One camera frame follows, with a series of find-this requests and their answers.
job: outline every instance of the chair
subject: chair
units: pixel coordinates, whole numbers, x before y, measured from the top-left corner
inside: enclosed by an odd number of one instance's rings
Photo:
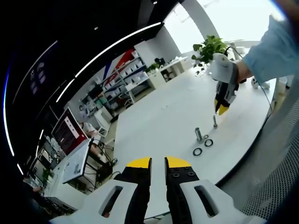
[[[125,100],[124,106],[125,106],[125,108],[129,108],[131,105],[133,105],[133,102],[127,92],[126,87],[124,85],[122,85],[120,87],[120,91],[121,91],[121,95],[119,95],[119,99]]]
[[[218,186],[246,215],[276,218],[275,212],[283,208],[282,203],[298,184],[298,85],[299,79],[294,78],[282,106],[265,123],[246,160]]]

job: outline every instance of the metal cylinder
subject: metal cylinder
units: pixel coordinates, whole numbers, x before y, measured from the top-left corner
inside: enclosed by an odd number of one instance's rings
[[[218,127],[217,123],[216,123],[216,116],[213,115],[213,121],[214,121],[214,128]]]
[[[199,143],[201,143],[201,142],[203,141],[203,138],[202,138],[202,136],[201,136],[199,127],[195,128],[195,134],[196,134],[197,141],[198,141]]]

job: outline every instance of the washer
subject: washer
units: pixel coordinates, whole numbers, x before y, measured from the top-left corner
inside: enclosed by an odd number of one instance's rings
[[[198,156],[198,155],[201,155],[201,154],[202,154],[202,149],[201,148],[196,148],[196,149],[193,150],[193,155],[194,156]]]
[[[210,147],[214,144],[213,140],[212,139],[207,139],[205,140],[205,146],[206,147]]]

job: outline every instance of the white cabinet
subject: white cabinet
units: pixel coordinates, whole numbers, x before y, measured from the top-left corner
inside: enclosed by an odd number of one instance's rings
[[[185,58],[180,63],[182,65],[184,71],[187,71],[190,68],[192,68],[192,61],[189,58]]]
[[[166,83],[164,77],[162,76],[162,74],[159,71],[150,75],[148,82],[149,82],[150,87],[152,87],[154,89],[157,89]]]

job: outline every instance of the monitor screen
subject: monitor screen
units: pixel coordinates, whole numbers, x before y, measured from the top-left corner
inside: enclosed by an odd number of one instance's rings
[[[103,89],[101,87],[101,85],[96,85],[89,93],[88,95],[94,99],[96,98],[99,94],[101,94],[103,92]]]
[[[52,135],[66,155],[87,139],[69,108],[65,110],[56,123]]]

